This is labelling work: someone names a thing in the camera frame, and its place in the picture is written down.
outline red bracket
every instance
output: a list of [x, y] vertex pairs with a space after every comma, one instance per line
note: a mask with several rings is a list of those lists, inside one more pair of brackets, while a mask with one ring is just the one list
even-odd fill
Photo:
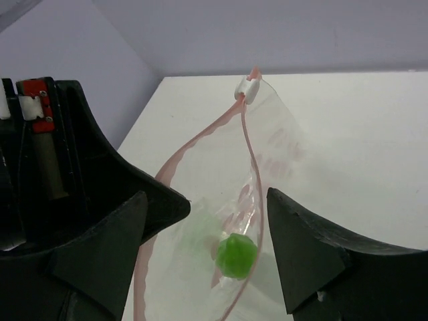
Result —
[[55, 130], [54, 114], [50, 106], [46, 83], [41, 79], [24, 80], [21, 82], [21, 87], [24, 96], [31, 96], [32, 98], [40, 97], [44, 118], [33, 121], [34, 133], [53, 132]]

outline white plastic piece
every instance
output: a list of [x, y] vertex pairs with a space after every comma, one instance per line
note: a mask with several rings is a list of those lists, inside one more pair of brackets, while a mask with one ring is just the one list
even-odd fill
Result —
[[22, 116], [24, 120], [31, 121], [37, 118], [43, 118], [43, 109], [41, 109], [40, 97], [20, 96]]
[[245, 103], [250, 105], [253, 103], [260, 88], [259, 79], [248, 80], [247, 76], [242, 77], [242, 80], [235, 89], [235, 99], [237, 100], [242, 94], [245, 97]]
[[0, 78], [0, 119], [6, 120], [11, 117], [11, 112], [7, 105], [6, 91]]
[[326, 299], [327, 293], [324, 291], [317, 291], [316, 295], [318, 297], [318, 301], [323, 302]]

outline green gummy candy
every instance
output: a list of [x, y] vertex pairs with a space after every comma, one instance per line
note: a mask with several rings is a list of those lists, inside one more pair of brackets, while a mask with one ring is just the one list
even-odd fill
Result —
[[257, 257], [257, 245], [245, 235], [232, 233], [220, 242], [215, 264], [228, 278], [245, 279]]

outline purple wall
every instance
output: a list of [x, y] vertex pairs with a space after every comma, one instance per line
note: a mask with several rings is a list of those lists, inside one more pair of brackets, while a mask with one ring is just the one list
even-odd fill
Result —
[[428, 66], [423, 0], [94, 0], [165, 75]]
[[0, 78], [79, 80], [119, 147], [156, 90], [156, 75], [90, 0], [43, 0], [0, 33]]
[[41, 0], [1, 0], [0, 32], [33, 9]]

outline white tabletop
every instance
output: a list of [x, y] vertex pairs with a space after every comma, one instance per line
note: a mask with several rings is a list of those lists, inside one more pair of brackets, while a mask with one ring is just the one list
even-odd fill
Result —
[[[263, 78], [310, 142], [309, 159], [284, 192], [357, 233], [428, 248], [428, 72]], [[234, 103], [240, 79], [165, 78], [120, 154], [156, 175], [179, 147]], [[123, 320], [132, 320], [131, 301], [132, 291]]]

